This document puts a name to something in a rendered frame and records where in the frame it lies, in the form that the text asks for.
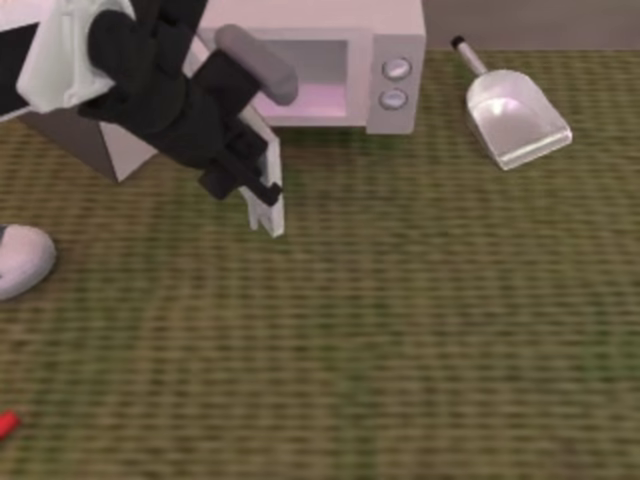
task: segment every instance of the white round object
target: white round object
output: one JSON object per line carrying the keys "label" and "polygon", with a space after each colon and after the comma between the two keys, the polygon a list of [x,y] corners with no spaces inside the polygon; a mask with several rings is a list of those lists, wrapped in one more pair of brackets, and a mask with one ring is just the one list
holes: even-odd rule
{"label": "white round object", "polygon": [[399,88],[388,90],[380,96],[380,105],[385,110],[400,110],[409,101],[409,96]]}
{"label": "white round object", "polygon": [[38,228],[0,228],[0,301],[4,301],[31,289],[51,272],[56,248],[51,237]]}
{"label": "white round object", "polygon": [[394,58],[385,62],[382,66],[382,73],[387,79],[392,81],[404,80],[411,75],[411,62],[406,58]]}

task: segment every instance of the shoe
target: shoe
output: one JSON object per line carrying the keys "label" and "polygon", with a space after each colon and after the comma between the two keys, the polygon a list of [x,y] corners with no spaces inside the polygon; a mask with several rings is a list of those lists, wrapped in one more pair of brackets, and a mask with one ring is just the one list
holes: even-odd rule
{"label": "shoe", "polygon": [[45,232],[26,225],[0,225],[0,301],[36,286],[55,262],[56,248]]}

